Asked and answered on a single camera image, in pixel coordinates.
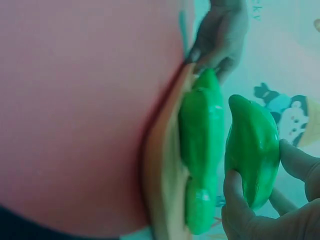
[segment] wooden board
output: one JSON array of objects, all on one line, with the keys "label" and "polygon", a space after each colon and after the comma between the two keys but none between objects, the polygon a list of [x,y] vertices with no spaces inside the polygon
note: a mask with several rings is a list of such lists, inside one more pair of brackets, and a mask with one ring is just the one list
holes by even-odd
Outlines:
[{"label": "wooden board", "polygon": [[156,240],[190,240],[185,225],[188,169],[182,164],[178,113],[194,81],[194,65],[184,67],[146,139],[143,190]]}]

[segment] cartoon character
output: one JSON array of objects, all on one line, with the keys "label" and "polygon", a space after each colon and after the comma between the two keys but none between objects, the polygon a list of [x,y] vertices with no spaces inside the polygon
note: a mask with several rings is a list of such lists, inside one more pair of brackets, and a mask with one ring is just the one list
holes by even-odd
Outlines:
[{"label": "cartoon character", "polygon": [[309,120],[301,106],[300,101],[294,101],[283,111],[277,124],[280,139],[286,139],[294,146],[298,145]]},{"label": "cartoon character", "polygon": [[279,137],[299,146],[309,124],[307,97],[289,97],[272,91],[265,83],[254,88],[254,96],[263,100],[277,124]]}]

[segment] pink surface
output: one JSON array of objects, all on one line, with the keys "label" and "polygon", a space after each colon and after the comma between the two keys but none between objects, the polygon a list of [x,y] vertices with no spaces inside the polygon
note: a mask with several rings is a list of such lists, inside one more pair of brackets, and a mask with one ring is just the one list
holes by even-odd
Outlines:
[{"label": "pink surface", "polygon": [[2,1],[2,205],[74,234],[147,224],[137,149],[183,59],[179,2]]}]

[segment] shiny green plastic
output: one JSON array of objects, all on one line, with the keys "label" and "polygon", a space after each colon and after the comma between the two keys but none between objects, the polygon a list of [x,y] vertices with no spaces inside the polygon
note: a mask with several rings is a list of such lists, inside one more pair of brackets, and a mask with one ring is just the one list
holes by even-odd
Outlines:
[{"label": "shiny green plastic", "polygon": [[208,231],[216,207],[216,170],[223,156],[224,108],[219,82],[206,70],[182,100],[180,152],[190,177],[185,192],[185,222],[194,235]]},{"label": "shiny green plastic", "polygon": [[279,135],[270,112],[240,95],[229,98],[232,125],[226,142],[225,172],[242,178],[249,207],[259,209],[271,195],[280,164]]}]

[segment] latex glove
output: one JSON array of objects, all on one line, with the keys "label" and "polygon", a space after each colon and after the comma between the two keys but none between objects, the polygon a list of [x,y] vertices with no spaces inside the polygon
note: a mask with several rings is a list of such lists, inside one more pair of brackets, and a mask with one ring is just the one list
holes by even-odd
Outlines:
[{"label": "latex glove", "polygon": [[223,82],[240,61],[248,29],[247,6],[245,0],[211,2],[186,62],[197,63],[196,74],[213,68]]},{"label": "latex glove", "polygon": [[279,192],[270,201],[280,216],[277,219],[256,216],[243,196],[242,179],[236,171],[226,174],[223,191],[226,205],[222,208],[222,225],[229,240],[306,240],[320,239],[320,159],[280,142],[281,163],[293,177],[305,182],[309,201],[300,209]]}]

